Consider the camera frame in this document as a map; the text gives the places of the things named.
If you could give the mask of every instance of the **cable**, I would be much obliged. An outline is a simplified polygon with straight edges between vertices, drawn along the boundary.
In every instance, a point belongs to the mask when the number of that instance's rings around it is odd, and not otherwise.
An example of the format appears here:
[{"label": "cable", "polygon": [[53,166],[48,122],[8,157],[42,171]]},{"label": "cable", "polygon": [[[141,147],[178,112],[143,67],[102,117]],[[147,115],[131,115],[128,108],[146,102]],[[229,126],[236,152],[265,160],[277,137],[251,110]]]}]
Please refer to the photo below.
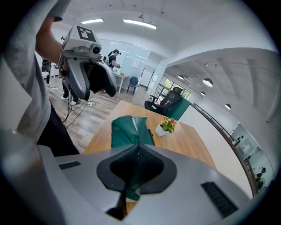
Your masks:
[{"label": "cable", "polygon": [[68,90],[68,112],[67,112],[67,116],[65,118],[65,120],[62,123],[66,124],[66,120],[70,114],[70,112],[72,111],[72,95],[71,95],[71,89]]},{"label": "cable", "polygon": [[[84,105],[84,108],[81,110],[81,112],[78,114],[78,116],[77,116],[77,117],[79,117],[79,116],[80,116],[80,114],[84,111],[85,107],[86,107],[86,105]],[[70,124],[66,127],[66,129],[67,129],[67,128],[71,125],[71,124],[73,124],[73,123],[74,123],[74,121],[77,119],[77,117],[75,117],[75,119],[72,121],[72,123],[70,123]]]},{"label": "cable", "polygon": [[[85,109],[85,107],[86,107],[86,105],[84,105],[84,108],[81,110],[81,112],[78,114],[78,116],[77,117],[79,117],[80,115],[81,115],[81,113],[84,111],[84,109]],[[75,117],[75,119],[69,124],[69,125],[67,125],[67,127],[66,127],[66,129],[71,125],[71,124],[73,124],[74,123],[74,121],[77,119],[77,117]]]}]

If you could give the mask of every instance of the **window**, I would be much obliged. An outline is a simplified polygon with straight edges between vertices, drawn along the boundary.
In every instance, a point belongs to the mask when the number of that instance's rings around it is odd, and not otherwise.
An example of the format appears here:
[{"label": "window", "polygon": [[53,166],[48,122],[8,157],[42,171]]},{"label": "window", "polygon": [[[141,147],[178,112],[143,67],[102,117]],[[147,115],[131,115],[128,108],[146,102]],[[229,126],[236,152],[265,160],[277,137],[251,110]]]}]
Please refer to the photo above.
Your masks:
[{"label": "window", "polygon": [[173,81],[170,81],[169,79],[167,79],[165,81],[164,86],[167,87],[168,89],[171,89],[171,86],[173,85],[173,83],[174,83]]},{"label": "window", "polygon": [[190,92],[189,92],[188,90],[184,89],[182,86],[176,84],[175,82],[173,82],[173,81],[171,81],[171,80],[169,80],[169,79],[167,79],[167,80],[165,81],[164,86],[167,87],[168,89],[171,89],[171,90],[172,90],[174,87],[179,87],[179,88],[183,89],[184,91],[182,91],[180,95],[181,95],[183,98],[185,98],[185,99],[187,99],[188,96],[190,95]]}]

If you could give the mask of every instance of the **wooden floor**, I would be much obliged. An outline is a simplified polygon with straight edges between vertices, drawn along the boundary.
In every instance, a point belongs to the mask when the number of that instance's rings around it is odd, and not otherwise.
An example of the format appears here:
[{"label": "wooden floor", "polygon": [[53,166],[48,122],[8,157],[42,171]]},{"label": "wooden floor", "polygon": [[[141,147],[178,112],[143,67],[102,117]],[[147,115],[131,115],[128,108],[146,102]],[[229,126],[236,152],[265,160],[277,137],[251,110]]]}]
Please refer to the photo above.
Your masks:
[{"label": "wooden floor", "polygon": [[[63,95],[61,79],[56,77],[49,85],[48,91],[50,101],[63,121],[68,112],[68,101],[60,99]],[[83,153],[101,124],[121,100],[144,107],[144,101],[148,100],[148,97],[149,93],[145,91],[145,87],[143,86],[137,87],[134,96],[121,92],[116,93],[114,97],[110,97],[106,93],[93,94],[91,92],[90,100],[93,101],[93,105],[95,104],[95,106],[89,107],[87,102],[82,100],[79,105],[72,107],[72,111],[66,121],[66,126],[68,126],[81,113],[73,124],[67,128],[74,145],[80,153]]]}]

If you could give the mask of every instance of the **white ceiling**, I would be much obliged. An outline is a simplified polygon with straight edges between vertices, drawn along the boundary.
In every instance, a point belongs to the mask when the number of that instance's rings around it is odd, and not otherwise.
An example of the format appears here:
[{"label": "white ceiling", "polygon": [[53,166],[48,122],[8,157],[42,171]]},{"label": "white ceiling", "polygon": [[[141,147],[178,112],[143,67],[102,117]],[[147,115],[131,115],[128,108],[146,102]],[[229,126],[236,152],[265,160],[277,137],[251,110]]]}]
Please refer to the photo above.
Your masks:
[{"label": "white ceiling", "polygon": [[[205,98],[219,105],[231,99],[246,103],[265,120],[276,111],[273,105],[281,91],[280,56],[264,49],[229,48],[201,53],[168,67],[165,73],[198,94],[204,91]],[[177,78],[180,74],[190,77],[192,82]],[[207,77],[212,79],[213,87],[202,82]],[[218,96],[224,97],[224,102],[219,102]]]},{"label": "white ceiling", "polygon": [[[69,25],[103,18],[103,23],[86,24],[99,38],[135,42],[163,57],[172,57],[179,40],[188,36],[196,22],[219,10],[229,0],[72,0],[63,22]],[[156,30],[124,23],[124,18],[157,25]]]}]

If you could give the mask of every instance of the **person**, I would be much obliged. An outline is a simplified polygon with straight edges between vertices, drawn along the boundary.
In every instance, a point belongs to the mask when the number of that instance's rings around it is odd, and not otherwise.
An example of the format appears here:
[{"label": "person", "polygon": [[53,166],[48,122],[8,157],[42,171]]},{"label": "person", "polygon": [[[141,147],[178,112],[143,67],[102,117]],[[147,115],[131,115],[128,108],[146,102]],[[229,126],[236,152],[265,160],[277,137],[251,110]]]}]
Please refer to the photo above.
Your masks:
[{"label": "person", "polygon": [[262,167],[262,170],[259,174],[256,174],[256,180],[260,179],[261,176],[266,172],[266,168]]},{"label": "person", "polygon": [[[62,82],[62,88],[63,88],[63,96],[61,97],[61,100],[66,100],[68,99],[69,96],[69,92],[67,87],[65,86],[65,84]],[[77,95],[74,93],[74,91],[71,89],[70,90],[71,95],[72,95],[72,102],[70,103],[71,105],[77,105],[79,104],[81,101],[79,100],[79,98],[77,97]]]},{"label": "person", "polygon": [[120,68],[120,65],[116,64],[116,56],[119,54],[119,50],[115,49],[108,54],[108,66],[113,70],[113,67]]},{"label": "person", "polygon": [[37,1],[10,37],[4,59],[15,78],[32,98],[18,132],[50,147],[54,156],[79,154],[57,115],[44,85],[36,52],[58,64],[62,44],[55,40],[52,24],[62,20],[70,0]]},{"label": "person", "polygon": [[49,82],[50,82],[50,72],[51,72],[51,63],[49,60],[47,59],[42,59],[42,72],[48,72],[48,76],[46,78],[46,81],[47,81],[47,85],[49,85]]}]

